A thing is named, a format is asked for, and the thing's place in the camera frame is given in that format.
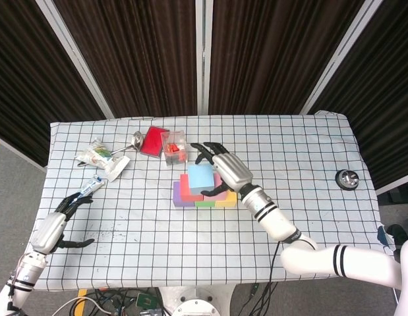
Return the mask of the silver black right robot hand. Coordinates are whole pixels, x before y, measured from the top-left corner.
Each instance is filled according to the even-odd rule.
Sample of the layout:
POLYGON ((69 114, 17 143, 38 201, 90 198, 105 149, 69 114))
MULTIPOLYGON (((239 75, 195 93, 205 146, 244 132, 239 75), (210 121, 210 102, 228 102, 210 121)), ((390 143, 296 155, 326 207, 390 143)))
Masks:
POLYGON ((241 193, 245 187, 252 185, 253 174, 236 155, 230 153, 221 143, 204 142, 190 145, 200 152, 195 164, 198 165, 203 159, 208 160, 221 178, 221 184, 213 190, 202 190, 203 196, 213 197, 227 190, 241 193))

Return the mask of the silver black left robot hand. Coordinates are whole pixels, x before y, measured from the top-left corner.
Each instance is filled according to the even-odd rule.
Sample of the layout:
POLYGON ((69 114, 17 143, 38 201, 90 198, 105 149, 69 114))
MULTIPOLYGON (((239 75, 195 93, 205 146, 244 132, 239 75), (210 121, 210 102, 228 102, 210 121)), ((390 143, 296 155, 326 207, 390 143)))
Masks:
POLYGON ((71 217, 76 213, 79 206, 91 204, 93 202, 92 194, 82 196, 80 192, 65 197, 57 206, 56 210, 50 213, 40 224, 39 229, 35 231, 31 238, 32 249, 43 255, 49 255, 58 248, 61 249, 79 249, 92 244, 93 238, 74 242, 64 240, 64 230, 71 217))

